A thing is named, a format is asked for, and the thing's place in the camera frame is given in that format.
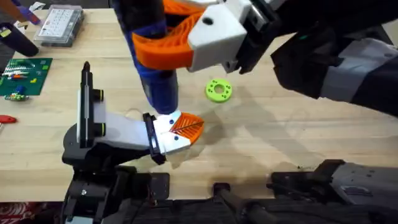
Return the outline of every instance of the white plastic part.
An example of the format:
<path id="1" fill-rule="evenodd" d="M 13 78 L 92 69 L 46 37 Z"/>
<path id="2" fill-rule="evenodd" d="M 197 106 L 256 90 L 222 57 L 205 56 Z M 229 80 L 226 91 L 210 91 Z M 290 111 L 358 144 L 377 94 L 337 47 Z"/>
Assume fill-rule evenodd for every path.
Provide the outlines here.
<path id="1" fill-rule="evenodd" d="M 154 121 L 154 127 L 156 133 L 166 133 L 172 129 L 174 123 L 181 117 L 181 111 L 176 110 L 171 114 L 159 115 Z"/>
<path id="2" fill-rule="evenodd" d="M 251 8 L 250 0 L 228 0 L 225 2 L 225 6 L 232 14 L 237 18 L 237 20 L 243 24 L 248 16 Z"/>
<path id="3" fill-rule="evenodd" d="M 193 50 L 193 62 L 188 70 L 195 72 L 234 60 L 246 34 L 225 4 L 207 7 L 188 36 Z"/>
<path id="4" fill-rule="evenodd" d="M 157 141 L 159 143 L 160 153 L 163 155 L 187 149 L 191 145 L 189 139 L 170 132 L 157 135 Z"/>
<path id="5" fill-rule="evenodd" d="M 177 0 L 179 2 L 190 3 L 196 6 L 209 6 L 220 3 L 218 0 Z"/>
<path id="6" fill-rule="evenodd" d="M 181 111 L 177 110 L 168 115 L 160 115 L 154 121 L 157 142 L 163 155 L 186 149 L 191 145 L 189 139 L 170 132 L 180 117 Z"/>
<path id="7" fill-rule="evenodd" d="M 232 14 L 234 14 L 235 18 L 243 25 L 244 21 L 248 17 L 252 4 L 250 0 L 228 0 L 225 2 L 225 6 L 228 8 L 229 11 L 232 12 Z M 234 60 L 221 63 L 226 73 L 231 73 L 235 71 L 237 64 L 238 61 L 235 58 Z"/>
<path id="8" fill-rule="evenodd" d="M 94 122 L 106 123 L 105 136 L 95 138 L 96 142 L 122 149 L 145 150 L 149 147 L 145 122 L 106 112 L 105 101 L 94 103 Z"/>
<path id="9" fill-rule="evenodd" d="M 266 0 L 266 3 L 270 5 L 273 10 L 277 10 L 287 0 Z"/>

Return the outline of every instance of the plastic storage box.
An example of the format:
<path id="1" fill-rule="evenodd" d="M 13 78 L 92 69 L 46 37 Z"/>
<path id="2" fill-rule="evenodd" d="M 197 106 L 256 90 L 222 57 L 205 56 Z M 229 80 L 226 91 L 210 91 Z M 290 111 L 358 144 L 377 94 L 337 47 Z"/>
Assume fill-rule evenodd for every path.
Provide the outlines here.
<path id="1" fill-rule="evenodd" d="M 83 20 L 81 6 L 52 5 L 34 40 L 46 47 L 71 47 Z"/>

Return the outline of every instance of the orange mesh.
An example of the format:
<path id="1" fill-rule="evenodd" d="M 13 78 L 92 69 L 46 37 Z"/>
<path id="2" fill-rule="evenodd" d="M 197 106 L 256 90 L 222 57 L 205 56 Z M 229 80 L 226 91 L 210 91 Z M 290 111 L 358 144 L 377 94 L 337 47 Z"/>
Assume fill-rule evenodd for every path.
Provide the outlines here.
<path id="1" fill-rule="evenodd" d="M 202 134 L 204 127 L 205 122 L 200 117 L 181 113 L 181 117 L 173 125 L 170 132 L 188 138 L 191 141 L 191 145 L 193 145 Z"/>
<path id="2" fill-rule="evenodd" d="M 188 3 L 176 2 L 173 0 L 163 0 L 164 12 L 166 14 L 189 16 L 198 12 L 204 12 L 202 7 L 193 6 Z"/>
<path id="3" fill-rule="evenodd" d="M 162 39 L 148 39 L 132 35 L 137 59 L 143 66 L 158 70 L 173 70 L 191 67 L 193 50 L 188 44 L 188 35 L 202 12 L 191 15 Z"/>

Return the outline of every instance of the purple object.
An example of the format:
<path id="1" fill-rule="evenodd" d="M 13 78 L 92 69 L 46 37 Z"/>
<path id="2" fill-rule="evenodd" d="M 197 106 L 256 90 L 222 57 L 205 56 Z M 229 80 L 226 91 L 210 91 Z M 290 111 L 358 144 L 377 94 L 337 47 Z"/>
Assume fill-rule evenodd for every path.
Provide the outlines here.
<path id="1" fill-rule="evenodd" d="M 14 3 L 16 6 L 20 6 L 21 3 L 18 0 L 11 0 L 12 3 Z"/>
<path id="2" fill-rule="evenodd" d="M 5 32 L 7 35 L 0 35 L 0 41 L 4 45 L 17 52 L 25 55 L 26 57 L 33 57 L 37 55 L 39 49 L 34 45 L 23 33 L 19 31 L 16 27 L 8 22 L 0 24 L 0 32 L 2 30 L 9 30 L 10 32 Z"/>
<path id="3" fill-rule="evenodd" d="M 31 12 L 28 8 L 25 6 L 17 6 L 19 11 L 24 15 L 24 17 L 29 20 L 31 23 L 35 25 L 40 24 L 40 19 L 33 13 Z"/>

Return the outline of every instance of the black knob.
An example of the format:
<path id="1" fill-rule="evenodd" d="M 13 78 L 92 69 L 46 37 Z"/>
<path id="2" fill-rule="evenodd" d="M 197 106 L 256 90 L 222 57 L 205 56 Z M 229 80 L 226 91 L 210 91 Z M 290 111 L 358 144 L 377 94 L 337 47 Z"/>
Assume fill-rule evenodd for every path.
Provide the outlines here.
<path id="1" fill-rule="evenodd" d="M 106 124 L 105 123 L 95 123 L 94 124 L 94 136 L 103 137 L 106 134 Z"/>
<path id="2" fill-rule="evenodd" d="M 104 101 L 104 90 L 93 90 L 94 102 L 102 102 Z"/>

